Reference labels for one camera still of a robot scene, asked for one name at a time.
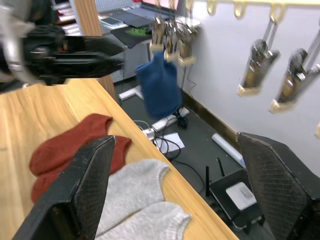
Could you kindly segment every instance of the wooden table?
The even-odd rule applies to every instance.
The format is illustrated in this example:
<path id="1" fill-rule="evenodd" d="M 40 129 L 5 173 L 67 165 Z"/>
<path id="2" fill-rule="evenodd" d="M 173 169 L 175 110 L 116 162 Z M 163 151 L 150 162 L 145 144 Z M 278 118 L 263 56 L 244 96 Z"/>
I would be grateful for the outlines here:
<path id="1" fill-rule="evenodd" d="M 192 214 L 184 240 L 238 239 L 95 79 L 36 84 L 0 95 L 0 239 L 11 239 L 33 206 L 32 152 L 92 113 L 113 117 L 110 135 L 132 139 L 127 163 L 155 158 L 170 165 L 163 181 L 165 200 Z"/>

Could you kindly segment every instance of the blue cloth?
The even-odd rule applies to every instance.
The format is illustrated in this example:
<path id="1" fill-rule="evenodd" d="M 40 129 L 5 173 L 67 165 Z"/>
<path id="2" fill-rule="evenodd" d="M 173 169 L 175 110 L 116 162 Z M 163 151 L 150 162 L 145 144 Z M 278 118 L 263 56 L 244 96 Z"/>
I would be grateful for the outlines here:
<path id="1" fill-rule="evenodd" d="M 181 90 L 177 86 L 177 68 L 166 62 L 164 52 L 158 51 L 153 60 L 136 68 L 148 114 L 159 120 L 175 113 L 182 105 Z"/>

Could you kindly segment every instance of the gray sock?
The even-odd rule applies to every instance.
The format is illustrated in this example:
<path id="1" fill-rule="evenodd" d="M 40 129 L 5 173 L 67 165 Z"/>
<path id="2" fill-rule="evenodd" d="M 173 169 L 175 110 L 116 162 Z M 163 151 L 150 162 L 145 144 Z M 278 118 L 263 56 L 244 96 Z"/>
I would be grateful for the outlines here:
<path id="1" fill-rule="evenodd" d="M 154 203 L 96 240 L 182 240 L 191 219 L 171 202 Z"/>
<path id="2" fill-rule="evenodd" d="M 160 160 L 144 159 L 125 165 L 111 175 L 96 237 L 130 214 L 164 201 L 162 180 L 169 169 L 169 165 Z"/>

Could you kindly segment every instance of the baseboard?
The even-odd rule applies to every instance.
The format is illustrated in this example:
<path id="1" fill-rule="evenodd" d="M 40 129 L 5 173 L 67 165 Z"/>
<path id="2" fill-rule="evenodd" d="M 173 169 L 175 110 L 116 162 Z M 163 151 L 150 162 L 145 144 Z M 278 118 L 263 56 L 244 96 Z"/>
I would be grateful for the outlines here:
<path id="1" fill-rule="evenodd" d="M 184 104 L 199 115 L 209 124 L 219 135 L 228 141 L 236 150 L 240 151 L 236 141 L 237 132 L 232 130 L 223 121 L 216 117 L 212 112 L 196 101 L 189 93 L 184 92 Z"/>

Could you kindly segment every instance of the floor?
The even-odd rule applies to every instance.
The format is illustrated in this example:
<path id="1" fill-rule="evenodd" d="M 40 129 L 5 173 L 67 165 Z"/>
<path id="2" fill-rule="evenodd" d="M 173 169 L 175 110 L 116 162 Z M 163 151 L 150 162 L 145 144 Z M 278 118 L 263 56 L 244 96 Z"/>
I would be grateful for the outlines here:
<path id="1" fill-rule="evenodd" d="M 137 82 L 135 79 L 126 80 L 125 82 L 116 84 L 115 91 L 118 95 L 136 86 Z M 139 97 L 134 96 L 119 103 L 132 120 L 142 120 L 149 125 L 155 122 L 145 112 L 144 103 Z M 216 160 L 218 157 L 221 159 L 225 174 L 232 173 L 240 168 L 240 166 L 211 139 L 215 133 L 212 127 L 192 110 L 187 118 L 188 128 L 186 130 L 178 128 L 176 123 L 167 127 L 165 130 L 165 135 L 178 133 L 185 145 L 185 148 L 181 150 L 176 160 L 192 166 L 203 180 L 205 180 L 206 166 L 209 166 L 210 179 L 212 181 L 221 177 L 219 164 Z M 138 123 L 138 125 L 144 129 L 147 128 L 143 123 Z M 201 179 L 190 167 L 177 162 L 172 162 L 172 164 L 209 205 L 214 202 L 211 197 L 206 197 Z M 268 223 L 265 223 L 263 227 L 254 224 L 249 235 L 243 231 L 234 232 L 240 240 L 274 240 Z"/>

